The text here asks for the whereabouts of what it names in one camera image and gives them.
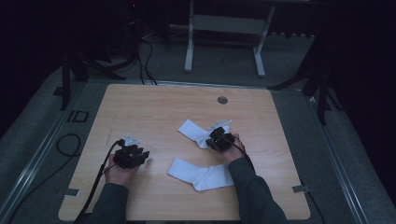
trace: wooden table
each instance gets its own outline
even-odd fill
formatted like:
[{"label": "wooden table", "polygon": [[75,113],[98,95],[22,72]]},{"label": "wooden table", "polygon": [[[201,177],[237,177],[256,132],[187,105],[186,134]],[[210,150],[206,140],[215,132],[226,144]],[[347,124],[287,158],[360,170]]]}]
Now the wooden table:
[{"label": "wooden table", "polygon": [[[226,105],[218,97],[228,99]],[[149,150],[130,187],[128,220],[236,220],[234,187],[196,191],[191,184],[167,174],[175,157],[198,165],[221,163],[211,149],[197,144],[177,129],[190,119],[208,128],[218,119],[232,119],[258,175],[268,183],[275,201],[288,219],[307,219],[310,211],[272,95],[267,90],[214,87],[109,85],[71,180],[78,196],[65,196],[62,220],[74,220],[86,202],[93,181],[110,146],[126,133]],[[102,178],[88,211],[105,181]]]}]

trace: gray carpet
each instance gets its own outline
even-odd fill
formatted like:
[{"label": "gray carpet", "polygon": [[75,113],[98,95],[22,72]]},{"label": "gray carpet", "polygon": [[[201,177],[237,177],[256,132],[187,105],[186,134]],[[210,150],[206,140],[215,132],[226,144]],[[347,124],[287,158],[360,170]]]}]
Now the gray carpet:
[{"label": "gray carpet", "polygon": [[[264,88],[292,77],[312,43],[312,39],[304,37],[269,36],[262,53],[267,76],[259,78],[256,76],[249,43],[242,47],[214,47],[205,37],[201,42],[198,39],[193,70],[186,74],[183,70],[186,38],[184,33],[175,35],[169,44],[157,41],[155,35],[146,38],[154,48],[148,69],[157,80]],[[149,55],[149,46],[142,45],[141,53],[145,59]],[[140,82],[137,66],[120,72],[120,75],[128,77],[126,81],[122,81],[124,83]],[[0,202],[3,202],[12,190],[26,162],[39,148],[53,121],[66,113],[59,111],[61,98],[52,95],[55,88],[61,85],[60,80],[60,71],[51,75],[0,140]],[[87,84],[74,82],[75,90],[81,85],[83,89],[80,94],[73,95],[75,102],[69,109],[89,112],[88,120],[85,123],[64,121],[54,140],[67,133],[76,133],[81,137],[82,148],[106,86],[112,82],[115,81],[96,75],[92,75]],[[300,89],[303,85],[304,82],[300,82],[286,91],[273,92],[276,109],[297,171],[300,178],[312,189],[312,196],[326,223],[355,223],[329,160],[317,119],[310,110],[310,104],[300,93],[290,90]],[[334,109],[327,111],[326,120],[327,129],[357,191],[369,223],[395,223],[395,208],[376,177],[360,139],[345,113]],[[76,143],[76,139],[66,138],[62,141],[61,148],[71,153]],[[51,145],[31,186],[36,186],[66,160],[67,158],[56,150],[55,145]],[[71,160],[62,171],[32,194],[21,206],[12,223],[63,223],[57,217],[57,213],[63,199],[62,192],[67,188],[77,162],[78,158]],[[310,198],[307,197],[307,200],[312,213],[311,218],[302,221],[292,220],[291,223],[321,223],[318,209]]]}]

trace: white table leg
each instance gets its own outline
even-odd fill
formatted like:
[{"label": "white table leg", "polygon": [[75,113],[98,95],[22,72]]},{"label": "white table leg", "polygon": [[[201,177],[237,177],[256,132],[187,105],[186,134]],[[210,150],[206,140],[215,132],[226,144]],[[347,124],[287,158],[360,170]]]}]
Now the white table leg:
[{"label": "white table leg", "polygon": [[184,71],[186,72],[190,72],[192,70],[192,56],[194,53],[194,43],[192,42],[192,36],[194,34],[193,19],[194,1],[190,0],[189,45],[187,46],[186,63],[184,65]]},{"label": "white table leg", "polygon": [[267,37],[268,29],[270,27],[271,19],[274,15],[274,11],[275,7],[270,7],[270,9],[268,10],[267,20],[262,27],[262,36],[260,39],[260,43],[257,47],[253,48],[254,61],[256,62],[257,75],[259,77],[265,76],[264,65],[262,64],[262,46],[264,45],[265,37]]}]

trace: dark background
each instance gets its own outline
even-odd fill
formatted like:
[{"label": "dark background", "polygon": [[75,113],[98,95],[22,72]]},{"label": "dark background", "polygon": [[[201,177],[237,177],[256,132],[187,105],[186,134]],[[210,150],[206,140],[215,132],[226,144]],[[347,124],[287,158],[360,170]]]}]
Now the dark background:
[{"label": "dark background", "polygon": [[[108,61],[111,49],[122,49],[120,34],[127,21],[141,18],[165,39],[168,24],[188,24],[188,1],[134,2],[137,7],[131,7],[131,2],[106,0],[95,1],[94,5],[86,0],[3,1],[0,135],[22,112],[44,79],[61,66],[62,57],[70,49]],[[261,9],[252,2],[244,7],[223,5],[220,13],[260,17]],[[330,85],[395,203],[396,193],[392,191],[396,189],[395,3],[342,1],[343,5],[336,7],[328,3],[278,3],[270,31],[316,37],[304,66],[315,67],[318,59],[331,62]],[[197,10],[210,13],[214,4],[223,3],[204,1]]]}]

